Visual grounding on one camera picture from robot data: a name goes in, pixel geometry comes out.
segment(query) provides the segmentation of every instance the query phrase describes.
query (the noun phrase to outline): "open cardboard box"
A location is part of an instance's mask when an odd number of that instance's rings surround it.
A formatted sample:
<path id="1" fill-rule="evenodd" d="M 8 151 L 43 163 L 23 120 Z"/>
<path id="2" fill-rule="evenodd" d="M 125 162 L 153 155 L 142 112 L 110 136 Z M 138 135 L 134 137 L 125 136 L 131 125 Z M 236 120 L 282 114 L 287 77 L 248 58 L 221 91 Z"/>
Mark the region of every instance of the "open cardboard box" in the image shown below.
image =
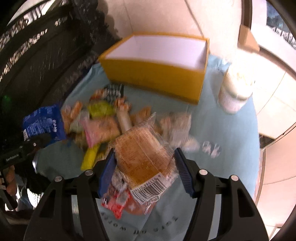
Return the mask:
<path id="1" fill-rule="evenodd" d="M 197 104 L 209 39 L 167 33 L 135 33 L 105 51 L 99 61 L 112 82 L 135 85 Z"/>

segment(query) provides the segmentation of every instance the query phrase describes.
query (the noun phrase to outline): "barcode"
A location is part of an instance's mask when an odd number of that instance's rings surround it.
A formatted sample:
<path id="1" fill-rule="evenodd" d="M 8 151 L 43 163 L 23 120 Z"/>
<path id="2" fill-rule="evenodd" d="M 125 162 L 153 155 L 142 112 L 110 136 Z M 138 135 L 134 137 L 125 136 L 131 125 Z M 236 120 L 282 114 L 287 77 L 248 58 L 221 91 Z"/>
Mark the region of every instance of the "barcode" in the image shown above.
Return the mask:
<path id="1" fill-rule="evenodd" d="M 141 204 L 149 201 L 153 197 L 159 196 L 167 189 L 167 187 L 158 178 L 155 178 L 154 182 L 152 182 L 150 185 L 141 187 L 141 189 L 137 189 L 137 192 L 131 192 L 134 198 L 137 199 L 137 201 L 139 201 Z"/>
<path id="2" fill-rule="evenodd" d="M 23 135 L 24 135 L 24 141 L 25 141 L 26 139 L 29 139 L 26 129 L 24 129 L 24 131 L 23 131 Z"/>

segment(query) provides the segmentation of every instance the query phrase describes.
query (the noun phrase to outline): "person's hand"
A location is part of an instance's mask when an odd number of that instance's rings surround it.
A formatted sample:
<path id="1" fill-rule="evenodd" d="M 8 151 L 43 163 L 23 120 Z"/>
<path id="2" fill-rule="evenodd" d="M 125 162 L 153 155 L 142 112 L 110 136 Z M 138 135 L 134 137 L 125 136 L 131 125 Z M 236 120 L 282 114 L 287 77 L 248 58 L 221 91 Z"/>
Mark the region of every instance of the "person's hand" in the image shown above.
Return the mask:
<path id="1" fill-rule="evenodd" d="M 15 180 L 15 167 L 14 166 L 10 166 L 9 168 L 6 169 L 6 171 L 8 170 L 6 176 L 5 176 L 5 180 L 7 183 L 7 187 L 6 187 L 6 191 L 9 195 L 14 196 L 15 194 L 17 194 L 17 182 Z"/>

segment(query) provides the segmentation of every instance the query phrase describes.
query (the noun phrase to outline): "white jar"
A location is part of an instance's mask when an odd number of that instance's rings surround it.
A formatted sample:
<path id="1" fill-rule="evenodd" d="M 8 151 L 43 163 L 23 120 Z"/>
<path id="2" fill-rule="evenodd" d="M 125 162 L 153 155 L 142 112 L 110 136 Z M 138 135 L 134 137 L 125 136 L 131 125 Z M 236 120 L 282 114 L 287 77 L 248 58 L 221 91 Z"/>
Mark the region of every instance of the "white jar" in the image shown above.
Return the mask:
<path id="1" fill-rule="evenodd" d="M 237 65 L 230 65 L 219 91 L 219 105 L 229 114 L 237 113 L 252 95 L 253 86 L 251 76 L 245 76 Z"/>

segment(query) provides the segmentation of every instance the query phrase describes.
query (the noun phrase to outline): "blue snack bag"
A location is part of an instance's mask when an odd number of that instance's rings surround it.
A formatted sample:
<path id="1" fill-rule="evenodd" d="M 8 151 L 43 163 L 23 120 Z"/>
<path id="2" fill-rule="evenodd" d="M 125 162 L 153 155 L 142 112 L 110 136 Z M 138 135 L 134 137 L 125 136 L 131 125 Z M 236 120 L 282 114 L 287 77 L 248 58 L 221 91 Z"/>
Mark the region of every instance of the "blue snack bag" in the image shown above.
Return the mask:
<path id="1" fill-rule="evenodd" d="M 64 123 L 58 105 L 41 107 L 22 122 L 24 140 L 42 133 L 50 133 L 52 143 L 66 139 Z"/>

